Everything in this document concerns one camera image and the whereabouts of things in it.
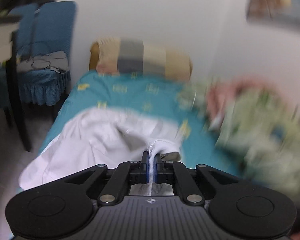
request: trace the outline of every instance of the gray cloth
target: gray cloth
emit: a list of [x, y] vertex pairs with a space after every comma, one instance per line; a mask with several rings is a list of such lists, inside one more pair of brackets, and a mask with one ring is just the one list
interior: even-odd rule
[[66, 54], [63, 51], [56, 51], [44, 56], [31, 57], [21, 61], [17, 65], [17, 72], [28, 72], [30, 70], [50, 69], [58, 73], [65, 73], [69, 70]]

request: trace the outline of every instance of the white cloth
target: white cloth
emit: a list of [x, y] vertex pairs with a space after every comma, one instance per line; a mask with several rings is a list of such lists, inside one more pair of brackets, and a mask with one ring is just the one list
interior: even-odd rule
[[143, 192], [151, 195], [154, 156], [180, 153], [182, 138], [174, 122], [131, 110], [89, 108], [69, 120], [24, 169], [19, 185], [27, 190], [101, 163], [116, 168], [122, 162], [140, 161], [143, 151], [148, 150], [149, 184]]
[[69, 70], [67, 55], [62, 51], [52, 52], [43, 56], [34, 56], [29, 60], [21, 61], [17, 65], [17, 72], [28, 72], [38, 69], [50, 69], [58, 73]]

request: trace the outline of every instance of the chair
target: chair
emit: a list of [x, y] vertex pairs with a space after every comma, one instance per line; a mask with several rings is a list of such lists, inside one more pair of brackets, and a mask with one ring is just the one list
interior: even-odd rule
[[[75, 15], [72, 1], [46, 3], [34, 21], [30, 55], [45, 55], [63, 50], [70, 60], [70, 46]], [[25, 103], [54, 106], [66, 89], [70, 72], [35, 70], [18, 75], [20, 98]]]
[[26, 151], [31, 150], [31, 143], [26, 130], [23, 110], [21, 106], [18, 78], [16, 71], [16, 33], [12, 33], [11, 58], [6, 61], [5, 67], [0, 65], [0, 107], [4, 109], [8, 125], [12, 125], [10, 109], [12, 110], [20, 138]]
[[34, 16], [37, 9], [38, 5], [31, 3], [16, 7], [9, 13], [10, 15], [19, 15], [22, 17], [17, 33], [17, 54], [20, 56], [28, 56], [31, 53]]

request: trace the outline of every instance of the bed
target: bed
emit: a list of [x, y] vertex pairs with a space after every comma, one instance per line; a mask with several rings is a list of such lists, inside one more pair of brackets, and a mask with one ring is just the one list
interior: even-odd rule
[[[236, 176], [240, 174], [231, 156], [215, 149], [216, 138], [203, 130], [204, 120], [198, 118], [194, 110], [185, 109], [179, 104], [177, 96], [184, 82], [180, 82], [180, 79], [173, 76], [168, 78], [174, 81], [167, 79], [166, 76], [142, 75], [138, 71], [130, 70], [121, 71], [120, 75], [104, 74], [101, 71], [98, 73], [96, 66], [101, 61], [99, 56], [104, 57], [109, 49], [100, 51], [99, 44], [100, 42], [96, 42], [91, 47], [89, 72], [80, 78], [64, 102], [42, 143], [40, 153], [62, 131], [66, 122], [80, 111], [93, 106], [130, 108], [142, 114], [172, 119], [186, 129], [187, 136], [182, 145], [181, 162], [188, 168], [195, 168], [197, 164], [205, 163]], [[191, 74], [192, 66], [190, 60], [189, 62], [188, 68]]]

